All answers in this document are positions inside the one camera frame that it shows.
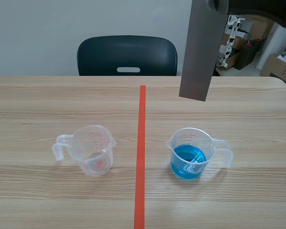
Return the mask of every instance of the black chair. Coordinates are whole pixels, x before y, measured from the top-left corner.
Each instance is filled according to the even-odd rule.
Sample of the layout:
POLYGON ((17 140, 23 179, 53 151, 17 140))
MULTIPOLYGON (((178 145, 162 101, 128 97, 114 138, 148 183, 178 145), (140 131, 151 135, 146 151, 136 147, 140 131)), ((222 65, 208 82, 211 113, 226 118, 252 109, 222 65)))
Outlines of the black chair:
POLYGON ((177 51, 168 40, 145 36, 105 36, 85 40, 77 52, 80 75, 176 75, 177 51), (118 72, 121 67, 140 72, 118 72))

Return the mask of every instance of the blue liquid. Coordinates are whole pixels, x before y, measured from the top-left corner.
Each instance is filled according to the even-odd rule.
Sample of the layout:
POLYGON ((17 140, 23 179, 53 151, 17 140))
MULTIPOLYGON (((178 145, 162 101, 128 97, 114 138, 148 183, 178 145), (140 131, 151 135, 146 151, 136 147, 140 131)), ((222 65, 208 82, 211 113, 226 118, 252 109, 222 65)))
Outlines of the blue liquid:
MULTIPOLYGON (((203 152, 191 145, 181 145, 174 149, 175 153, 181 157, 183 160, 192 163, 201 163, 206 161, 203 152)), ((203 165, 193 165, 186 163, 178 158, 175 158, 172 164, 173 171, 180 177, 185 179, 193 179, 201 175, 206 164, 203 165)))

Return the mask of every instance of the empty measuring cup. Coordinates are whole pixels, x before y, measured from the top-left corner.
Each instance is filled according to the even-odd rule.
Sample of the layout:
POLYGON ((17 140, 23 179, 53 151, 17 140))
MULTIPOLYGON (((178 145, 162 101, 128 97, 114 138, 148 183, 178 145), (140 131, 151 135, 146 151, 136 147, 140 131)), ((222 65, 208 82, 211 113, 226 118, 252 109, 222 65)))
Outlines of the empty measuring cup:
POLYGON ((112 148, 116 145, 110 131, 100 125, 79 129, 73 135, 60 135, 52 146, 56 160, 63 160, 62 147, 67 147, 81 169, 89 176, 108 172, 113 164, 112 148))
POLYGON ((172 150, 173 171, 186 179, 200 176, 219 151, 224 153, 225 167, 230 167, 233 158, 227 141, 212 139, 206 132, 195 128, 178 130, 166 145, 172 150))

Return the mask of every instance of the red tape line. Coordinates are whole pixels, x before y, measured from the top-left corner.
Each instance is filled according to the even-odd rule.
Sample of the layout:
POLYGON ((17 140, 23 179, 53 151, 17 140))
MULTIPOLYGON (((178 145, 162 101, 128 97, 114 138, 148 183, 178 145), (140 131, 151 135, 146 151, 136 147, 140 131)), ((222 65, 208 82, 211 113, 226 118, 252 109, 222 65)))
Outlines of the red tape line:
POLYGON ((146 86, 141 85, 134 200, 134 229, 144 229, 145 227, 145 113, 146 86))

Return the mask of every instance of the wooden table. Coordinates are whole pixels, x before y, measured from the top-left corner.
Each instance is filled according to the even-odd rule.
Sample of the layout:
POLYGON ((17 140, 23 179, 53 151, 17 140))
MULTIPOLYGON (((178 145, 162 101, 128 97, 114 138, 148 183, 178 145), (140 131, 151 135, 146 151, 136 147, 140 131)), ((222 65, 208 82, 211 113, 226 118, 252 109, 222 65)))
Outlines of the wooden table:
POLYGON ((139 88, 146 97, 146 229, 286 229, 286 85, 268 77, 214 77, 207 102, 179 98, 180 77, 0 76, 0 229, 133 229, 139 88), (114 164, 86 176, 55 138, 103 125, 114 164), (229 140, 186 182, 165 142, 196 127, 229 140))

